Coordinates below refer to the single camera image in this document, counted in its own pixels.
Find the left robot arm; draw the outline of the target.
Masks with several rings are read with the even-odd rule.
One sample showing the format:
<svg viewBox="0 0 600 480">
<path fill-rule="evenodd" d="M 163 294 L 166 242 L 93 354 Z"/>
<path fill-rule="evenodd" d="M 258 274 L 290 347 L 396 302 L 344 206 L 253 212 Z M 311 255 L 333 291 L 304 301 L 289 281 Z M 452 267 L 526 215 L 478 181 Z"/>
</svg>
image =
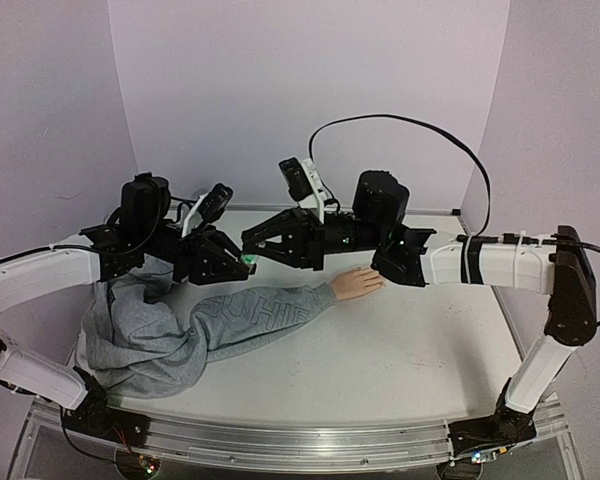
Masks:
<svg viewBox="0 0 600 480">
<path fill-rule="evenodd" d="M 176 283 L 205 286 L 244 281 L 252 272 L 240 248 L 214 227 L 233 196 L 218 183 L 193 204 L 180 224 L 168 219 L 169 182 L 150 173 L 126 183 L 120 205 L 100 225 L 59 243 L 0 259 L 0 315 L 28 301 L 75 286 L 107 282 L 151 256 L 170 265 Z M 96 437 L 111 433 L 113 411 L 97 381 L 29 351 L 0 331 L 0 383 L 76 410 L 78 423 Z"/>
</svg>

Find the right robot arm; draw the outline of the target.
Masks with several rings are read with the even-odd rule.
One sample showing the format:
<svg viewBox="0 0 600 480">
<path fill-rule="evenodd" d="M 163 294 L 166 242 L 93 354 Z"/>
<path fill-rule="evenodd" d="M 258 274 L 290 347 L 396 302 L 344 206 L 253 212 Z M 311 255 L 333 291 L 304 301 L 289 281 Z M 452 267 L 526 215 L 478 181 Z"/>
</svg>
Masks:
<svg viewBox="0 0 600 480">
<path fill-rule="evenodd" d="M 358 179 L 350 213 L 322 213 L 300 200 L 241 234 L 243 250 L 299 268 L 321 270 L 331 254 L 370 251 L 371 266 L 402 286 L 467 284 L 546 295 L 549 314 L 504 390 L 504 405 L 531 413 L 571 354 L 597 330 L 596 281 L 576 231 L 550 236 L 450 234 L 404 225 L 410 192 L 389 172 Z"/>
</svg>

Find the mannequin hand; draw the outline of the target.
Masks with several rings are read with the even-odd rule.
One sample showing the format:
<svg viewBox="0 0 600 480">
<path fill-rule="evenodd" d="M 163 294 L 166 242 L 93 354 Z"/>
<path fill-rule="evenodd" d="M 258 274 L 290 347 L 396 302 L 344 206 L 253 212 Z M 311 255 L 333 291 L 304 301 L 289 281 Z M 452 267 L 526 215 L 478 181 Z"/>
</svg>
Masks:
<svg viewBox="0 0 600 480">
<path fill-rule="evenodd" d="M 385 278 L 370 267 L 355 268 L 335 276 L 330 287 L 338 302 L 357 299 L 382 289 Z"/>
</svg>

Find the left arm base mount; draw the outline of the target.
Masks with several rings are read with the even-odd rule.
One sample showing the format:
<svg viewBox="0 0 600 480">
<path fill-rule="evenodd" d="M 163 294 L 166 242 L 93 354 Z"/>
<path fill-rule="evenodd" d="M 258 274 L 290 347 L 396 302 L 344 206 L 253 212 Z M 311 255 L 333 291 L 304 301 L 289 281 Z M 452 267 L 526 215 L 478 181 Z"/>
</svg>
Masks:
<svg viewBox="0 0 600 480">
<path fill-rule="evenodd" d="M 106 390 L 96 378 L 74 366 L 86 387 L 86 397 L 75 409 L 62 409 L 61 425 L 72 432 L 122 444 L 129 452 L 145 445 L 150 420 L 146 415 L 109 405 Z"/>
</svg>

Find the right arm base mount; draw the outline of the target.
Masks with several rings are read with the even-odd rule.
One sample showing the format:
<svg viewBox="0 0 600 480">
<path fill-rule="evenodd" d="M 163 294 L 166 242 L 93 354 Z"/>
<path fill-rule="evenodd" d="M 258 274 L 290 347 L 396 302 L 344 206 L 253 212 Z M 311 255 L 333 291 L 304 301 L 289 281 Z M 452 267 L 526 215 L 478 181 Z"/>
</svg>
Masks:
<svg viewBox="0 0 600 480">
<path fill-rule="evenodd" d="M 535 408 L 527 413 L 510 408 L 505 401 L 507 388 L 508 384 L 500 393 L 491 415 L 457 420 L 449 425 L 448 438 L 454 458 L 512 447 L 535 438 Z"/>
</svg>

